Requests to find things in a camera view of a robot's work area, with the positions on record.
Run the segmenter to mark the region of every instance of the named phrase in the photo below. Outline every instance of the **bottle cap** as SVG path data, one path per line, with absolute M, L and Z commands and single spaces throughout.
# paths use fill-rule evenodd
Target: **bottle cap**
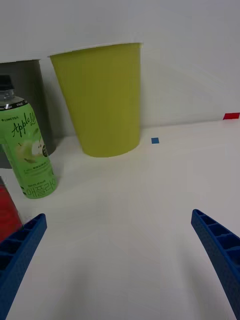
M 0 74 L 0 91 L 6 91 L 6 90 L 12 90 L 12 89 L 14 89 L 14 86 L 12 84 L 10 75 Z

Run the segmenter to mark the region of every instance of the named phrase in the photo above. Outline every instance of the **tabletop surface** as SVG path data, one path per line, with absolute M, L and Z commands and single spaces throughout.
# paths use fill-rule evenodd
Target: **tabletop surface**
M 48 225 L 7 320 L 235 319 L 191 215 L 240 235 L 239 137 L 238 120 L 143 129 L 112 158 L 66 137 L 50 156 L 58 187 L 37 200 L 0 169 L 24 222 Z

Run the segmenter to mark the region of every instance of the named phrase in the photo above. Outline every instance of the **gray container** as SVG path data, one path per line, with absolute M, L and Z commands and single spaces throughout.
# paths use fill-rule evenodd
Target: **gray container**
M 32 106 L 47 152 L 50 155 L 56 145 L 50 126 L 39 60 L 0 63 L 0 75 L 10 75 L 15 95 L 26 99 Z M 1 145 L 0 168 L 11 168 Z

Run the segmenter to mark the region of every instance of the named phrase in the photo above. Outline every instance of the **plastic bottle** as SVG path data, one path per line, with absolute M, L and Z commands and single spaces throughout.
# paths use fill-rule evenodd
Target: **plastic bottle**
M 0 177 L 0 243 L 22 226 L 18 210 Z
M 0 75 L 0 143 L 23 194 L 38 199 L 57 187 L 52 165 L 31 105 L 14 95 L 9 75 Z

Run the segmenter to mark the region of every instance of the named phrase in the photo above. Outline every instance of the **paper cup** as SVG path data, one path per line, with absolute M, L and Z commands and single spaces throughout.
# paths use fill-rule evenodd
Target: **paper cup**
M 83 151 L 112 157 L 140 139 L 140 43 L 51 55 Z

